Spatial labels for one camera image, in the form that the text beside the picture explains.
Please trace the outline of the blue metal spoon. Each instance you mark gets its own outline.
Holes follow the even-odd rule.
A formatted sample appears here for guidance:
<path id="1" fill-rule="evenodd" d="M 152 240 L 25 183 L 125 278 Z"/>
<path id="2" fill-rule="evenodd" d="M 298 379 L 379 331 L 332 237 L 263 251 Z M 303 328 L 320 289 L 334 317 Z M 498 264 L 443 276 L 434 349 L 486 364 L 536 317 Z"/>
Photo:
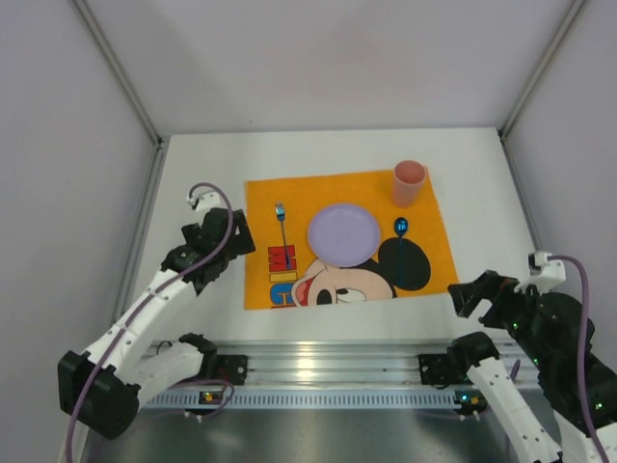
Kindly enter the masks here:
<path id="1" fill-rule="evenodd" d="M 397 242 L 398 242 L 396 282 L 400 285 L 403 280 L 403 260 L 404 260 L 403 241 L 404 241 L 405 235 L 407 234 L 409 230 L 409 222 L 405 217 L 399 216 L 395 219 L 393 228 L 397 236 Z"/>

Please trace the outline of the blue metal fork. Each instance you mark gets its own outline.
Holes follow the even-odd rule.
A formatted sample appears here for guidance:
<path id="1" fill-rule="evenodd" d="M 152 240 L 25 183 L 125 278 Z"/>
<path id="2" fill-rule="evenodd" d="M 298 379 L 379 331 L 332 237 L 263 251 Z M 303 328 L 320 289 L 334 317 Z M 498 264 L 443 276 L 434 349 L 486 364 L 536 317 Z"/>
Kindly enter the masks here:
<path id="1" fill-rule="evenodd" d="M 285 209 L 284 209 L 283 203 L 281 202 L 275 203 L 275 213 L 276 213 L 277 220 L 279 221 L 280 227 L 281 227 L 282 244 L 283 244 L 284 257 L 285 257 L 285 266 L 287 270 L 290 270 L 291 263 L 290 263 L 290 255 L 288 251 L 288 245 L 287 245 L 287 239 L 286 239 L 285 227 L 284 227 Z"/>

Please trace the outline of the purple plastic plate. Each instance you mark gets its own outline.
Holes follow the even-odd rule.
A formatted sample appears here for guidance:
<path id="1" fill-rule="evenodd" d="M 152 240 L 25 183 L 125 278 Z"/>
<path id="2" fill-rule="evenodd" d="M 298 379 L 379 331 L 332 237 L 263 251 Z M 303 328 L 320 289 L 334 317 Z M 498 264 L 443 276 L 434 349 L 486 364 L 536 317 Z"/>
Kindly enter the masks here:
<path id="1" fill-rule="evenodd" d="M 317 258 L 336 267 L 354 267 L 369 260 L 381 244 L 377 219 L 356 204 L 331 204 L 308 225 L 308 245 Z"/>

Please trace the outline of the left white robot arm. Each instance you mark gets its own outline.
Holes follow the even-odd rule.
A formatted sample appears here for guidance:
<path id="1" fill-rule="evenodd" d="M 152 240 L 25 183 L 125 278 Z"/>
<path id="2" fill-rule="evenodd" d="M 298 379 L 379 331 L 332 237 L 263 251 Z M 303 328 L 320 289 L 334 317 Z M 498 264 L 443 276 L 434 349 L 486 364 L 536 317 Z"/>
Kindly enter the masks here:
<path id="1" fill-rule="evenodd" d="M 181 230 L 184 244 L 165 256 L 131 308 L 84 352 L 58 364 L 61 409 L 108 440 L 120 437 L 139 410 L 185 380 L 222 379 L 216 344 L 187 333 L 166 351 L 144 356 L 157 335 L 192 304 L 228 265 L 255 251 L 241 209 L 213 207 Z"/>

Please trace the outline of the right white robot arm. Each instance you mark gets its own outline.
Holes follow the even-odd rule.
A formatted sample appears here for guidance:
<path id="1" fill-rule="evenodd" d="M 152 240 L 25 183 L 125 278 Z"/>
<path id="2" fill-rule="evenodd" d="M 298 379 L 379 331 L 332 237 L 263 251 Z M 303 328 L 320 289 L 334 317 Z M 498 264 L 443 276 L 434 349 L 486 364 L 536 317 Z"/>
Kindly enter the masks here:
<path id="1" fill-rule="evenodd" d="M 559 426 L 554 441 L 515 386 L 492 339 L 474 332 L 454 340 L 447 356 L 454 372 L 486 398 L 522 462 L 613 462 L 616 459 L 616 373 L 591 351 L 595 327 L 582 321 L 573 297 L 524 289 L 487 271 L 448 288 L 455 313 L 469 317 L 491 306 L 483 326 L 503 329 L 538 370 L 538 384 Z"/>

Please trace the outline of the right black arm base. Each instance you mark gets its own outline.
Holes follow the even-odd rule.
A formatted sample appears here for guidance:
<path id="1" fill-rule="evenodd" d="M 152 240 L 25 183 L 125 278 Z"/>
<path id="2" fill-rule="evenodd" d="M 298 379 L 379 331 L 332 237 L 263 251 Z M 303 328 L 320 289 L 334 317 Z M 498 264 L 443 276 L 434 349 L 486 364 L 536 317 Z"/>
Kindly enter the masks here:
<path id="1" fill-rule="evenodd" d="M 483 332 L 474 332 L 455 339 L 443 354 L 419 354 L 419 372 L 422 385 L 444 390 L 450 386 L 471 384 L 468 371 L 479 367 L 482 360 L 500 359 L 491 338 Z"/>

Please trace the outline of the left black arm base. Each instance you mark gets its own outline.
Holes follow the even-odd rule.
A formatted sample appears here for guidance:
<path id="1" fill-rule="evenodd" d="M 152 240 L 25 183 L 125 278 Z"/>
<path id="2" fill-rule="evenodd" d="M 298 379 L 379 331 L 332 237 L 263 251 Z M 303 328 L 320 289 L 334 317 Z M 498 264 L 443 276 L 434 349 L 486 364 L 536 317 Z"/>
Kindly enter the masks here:
<path id="1" fill-rule="evenodd" d="M 203 335 L 185 334 L 178 341 L 183 345 L 193 346 L 202 355 L 200 368 L 185 379 L 185 382 L 218 379 L 228 381 L 234 386 L 245 384 L 248 373 L 246 355 L 220 354 L 218 346 Z"/>

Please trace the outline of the orange cartoon mouse placemat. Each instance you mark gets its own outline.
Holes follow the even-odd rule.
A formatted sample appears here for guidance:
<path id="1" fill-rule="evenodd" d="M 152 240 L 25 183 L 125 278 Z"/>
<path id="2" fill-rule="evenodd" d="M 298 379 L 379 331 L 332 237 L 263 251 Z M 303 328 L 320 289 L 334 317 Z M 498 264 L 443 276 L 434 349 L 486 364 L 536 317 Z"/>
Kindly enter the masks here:
<path id="1" fill-rule="evenodd" d="M 256 249 L 246 259 L 245 309 L 351 304 L 446 292 L 458 275 L 431 183 L 424 182 L 408 208 L 394 204 L 392 186 L 389 170 L 247 182 L 247 219 Z M 285 209 L 290 270 L 285 266 L 277 202 Z M 377 219 L 381 244 L 369 260 L 354 267 L 336 267 L 312 252 L 309 222 L 331 204 L 356 204 Z M 409 222 L 400 285 L 393 228 L 399 216 Z"/>

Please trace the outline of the pink plastic cup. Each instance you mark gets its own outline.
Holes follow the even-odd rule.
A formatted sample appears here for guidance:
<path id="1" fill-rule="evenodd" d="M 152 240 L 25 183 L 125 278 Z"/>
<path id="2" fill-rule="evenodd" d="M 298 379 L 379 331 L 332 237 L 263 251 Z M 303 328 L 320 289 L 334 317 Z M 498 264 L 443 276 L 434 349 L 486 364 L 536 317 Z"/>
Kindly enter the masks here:
<path id="1" fill-rule="evenodd" d="M 419 162 L 404 160 L 393 169 L 392 198 L 398 207 L 410 206 L 427 178 L 426 168 Z"/>

